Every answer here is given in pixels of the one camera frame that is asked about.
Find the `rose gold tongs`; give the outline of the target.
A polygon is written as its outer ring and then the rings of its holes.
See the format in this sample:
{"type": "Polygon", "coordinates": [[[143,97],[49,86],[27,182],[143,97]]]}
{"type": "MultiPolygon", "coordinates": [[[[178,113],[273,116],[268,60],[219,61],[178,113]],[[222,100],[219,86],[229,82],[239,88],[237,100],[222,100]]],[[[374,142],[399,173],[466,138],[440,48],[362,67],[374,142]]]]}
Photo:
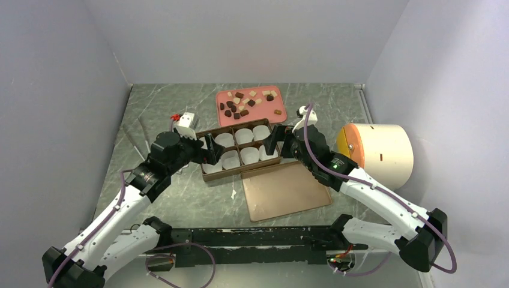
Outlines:
{"type": "Polygon", "coordinates": [[[150,139],[148,127],[144,120],[139,116],[137,117],[139,128],[129,128],[127,124],[121,125],[121,130],[124,132],[125,137],[130,142],[138,156],[145,160],[150,153],[150,139]]]}

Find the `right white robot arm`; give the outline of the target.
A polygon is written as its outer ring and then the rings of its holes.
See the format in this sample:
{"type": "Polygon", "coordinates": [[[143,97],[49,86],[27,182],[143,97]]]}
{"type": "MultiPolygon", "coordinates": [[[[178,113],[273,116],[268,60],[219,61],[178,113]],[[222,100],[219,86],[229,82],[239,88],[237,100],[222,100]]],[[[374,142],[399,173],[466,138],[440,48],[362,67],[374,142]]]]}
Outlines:
{"type": "Polygon", "coordinates": [[[334,247],[366,244],[398,254],[417,271],[457,271],[456,256],[447,240],[448,217],[444,211],[428,211],[398,196],[356,162],[330,150],[325,136],[314,125],[297,128],[277,124],[263,140],[266,154],[272,154],[279,142],[283,143],[283,158],[298,160],[319,183],[361,202],[387,221],[382,225],[341,215],[331,226],[330,241],[334,247]]]}

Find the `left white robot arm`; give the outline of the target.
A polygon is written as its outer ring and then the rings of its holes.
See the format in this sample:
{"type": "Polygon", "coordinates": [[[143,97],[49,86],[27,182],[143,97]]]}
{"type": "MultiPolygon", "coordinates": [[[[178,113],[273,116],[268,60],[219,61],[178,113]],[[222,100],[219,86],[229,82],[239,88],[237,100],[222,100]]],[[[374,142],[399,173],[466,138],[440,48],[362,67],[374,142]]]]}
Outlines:
{"type": "Polygon", "coordinates": [[[131,235],[124,226],[151,205],[172,175],[190,162],[217,164],[224,146],[210,134],[204,141],[177,131],[160,133],[145,161],[121,172],[121,189],[109,206],[63,248],[50,247],[42,257],[48,287],[103,287],[120,268],[146,251],[164,252],[191,245],[174,240],[172,227],[157,217],[146,219],[131,235]]]}

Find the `brown chocolate box tray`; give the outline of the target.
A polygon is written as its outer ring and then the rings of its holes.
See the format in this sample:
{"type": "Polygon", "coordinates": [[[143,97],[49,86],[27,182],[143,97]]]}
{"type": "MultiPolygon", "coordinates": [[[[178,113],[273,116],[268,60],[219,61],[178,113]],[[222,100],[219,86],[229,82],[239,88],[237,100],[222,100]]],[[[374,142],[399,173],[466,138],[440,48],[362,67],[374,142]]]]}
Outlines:
{"type": "Polygon", "coordinates": [[[279,148],[267,155],[261,141],[261,137],[269,135],[271,131],[272,125],[268,119],[258,119],[197,133],[201,141],[205,140],[204,136],[208,133],[225,147],[217,164],[200,166],[203,180],[209,182],[279,164],[282,159],[279,148]]]}

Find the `white paper cup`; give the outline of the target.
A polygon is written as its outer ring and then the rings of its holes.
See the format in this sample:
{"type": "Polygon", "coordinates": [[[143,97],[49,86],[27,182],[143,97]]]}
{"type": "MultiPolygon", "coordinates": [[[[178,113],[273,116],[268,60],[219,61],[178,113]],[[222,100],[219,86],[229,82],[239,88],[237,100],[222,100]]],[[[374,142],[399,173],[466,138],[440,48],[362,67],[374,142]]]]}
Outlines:
{"type": "Polygon", "coordinates": [[[202,168],[205,174],[218,173],[223,170],[221,161],[218,161],[216,164],[203,164],[202,168]]]}
{"type": "Polygon", "coordinates": [[[277,158],[278,156],[279,156],[279,153],[277,152],[276,149],[274,150],[274,152],[272,154],[267,154],[264,145],[261,145],[259,147],[259,159],[261,161],[266,161],[266,160],[270,160],[273,158],[277,158]]]}
{"type": "Polygon", "coordinates": [[[237,150],[225,152],[221,156],[221,163],[225,170],[234,169],[241,165],[239,154],[237,150]]]}
{"type": "Polygon", "coordinates": [[[241,128],[235,132],[235,140],[238,145],[243,145],[252,142],[254,134],[251,129],[241,128]]]}
{"type": "Polygon", "coordinates": [[[270,135],[271,130],[266,125],[257,125],[252,129],[252,132],[253,140],[260,141],[266,139],[270,135]]]}
{"type": "Polygon", "coordinates": [[[257,163],[260,159],[258,148],[246,147],[240,150],[241,160],[244,165],[257,163]]]}
{"type": "Polygon", "coordinates": [[[235,146],[235,141],[231,133],[221,133],[215,137],[215,142],[225,148],[235,146]]]}

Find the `pink plastic tray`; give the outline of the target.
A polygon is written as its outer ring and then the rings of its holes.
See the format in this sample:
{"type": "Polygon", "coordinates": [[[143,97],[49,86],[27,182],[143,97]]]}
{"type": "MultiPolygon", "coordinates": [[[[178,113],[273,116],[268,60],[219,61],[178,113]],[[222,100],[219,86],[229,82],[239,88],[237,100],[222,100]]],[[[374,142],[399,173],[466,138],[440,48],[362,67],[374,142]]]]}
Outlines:
{"type": "Polygon", "coordinates": [[[282,93],[277,86],[258,86],[252,88],[236,88],[226,91],[220,91],[215,96],[217,106],[218,123],[221,127],[230,126],[233,124],[240,124],[244,122],[254,121],[258,119],[267,119],[269,123],[276,124],[282,123],[287,119],[287,113],[283,102],[282,93]],[[255,91],[257,94],[254,97],[249,95],[250,91],[255,91]],[[267,101],[267,95],[274,97],[273,101],[267,101]],[[228,108],[227,101],[233,101],[233,106],[228,108]],[[220,110],[220,103],[223,103],[225,108],[220,110]],[[275,110],[281,110],[281,115],[276,115],[275,110]],[[224,112],[230,110],[231,117],[226,117],[224,112]],[[239,119],[234,119],[233,114],[239,113],[243,110],[248,110],[249,114],[239,119]]]}

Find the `gold box lid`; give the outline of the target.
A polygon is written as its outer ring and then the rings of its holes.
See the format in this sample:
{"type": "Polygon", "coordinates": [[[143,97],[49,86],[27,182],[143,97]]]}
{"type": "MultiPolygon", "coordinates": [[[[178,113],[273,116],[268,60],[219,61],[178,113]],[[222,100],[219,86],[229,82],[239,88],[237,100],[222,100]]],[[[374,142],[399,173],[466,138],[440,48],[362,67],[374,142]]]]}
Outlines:
{"type": "Polygon", "coordinates": [[[332,204],[328,188],[299,162],[241,173],[250,221],[259,222],[332,204]]]}

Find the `cream orange cylinder container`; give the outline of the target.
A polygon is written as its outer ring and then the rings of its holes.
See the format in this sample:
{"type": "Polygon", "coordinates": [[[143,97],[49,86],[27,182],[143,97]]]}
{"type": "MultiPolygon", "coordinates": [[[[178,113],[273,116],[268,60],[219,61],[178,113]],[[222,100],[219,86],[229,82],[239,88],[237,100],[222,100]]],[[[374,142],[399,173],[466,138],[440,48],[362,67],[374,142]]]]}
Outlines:
{"type": "Polygon", "coordinates": [[[337,148],[390,190],[404,186],[412,174],[412,145],[399,125],[346,124],[338,133],[337,148]]]}

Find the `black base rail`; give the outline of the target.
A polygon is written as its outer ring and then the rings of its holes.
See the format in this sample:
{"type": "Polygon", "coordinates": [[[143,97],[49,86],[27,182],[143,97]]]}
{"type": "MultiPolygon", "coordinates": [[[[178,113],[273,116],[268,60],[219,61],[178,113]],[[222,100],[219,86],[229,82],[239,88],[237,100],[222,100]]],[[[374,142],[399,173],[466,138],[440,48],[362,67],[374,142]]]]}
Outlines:
{"type": "Polygon", "coordinates": [[[148,254],[175,258],[178,268],[217,264],[306,262],[323,265],[353,246],[329,226],[174,228],[148,254]]]}

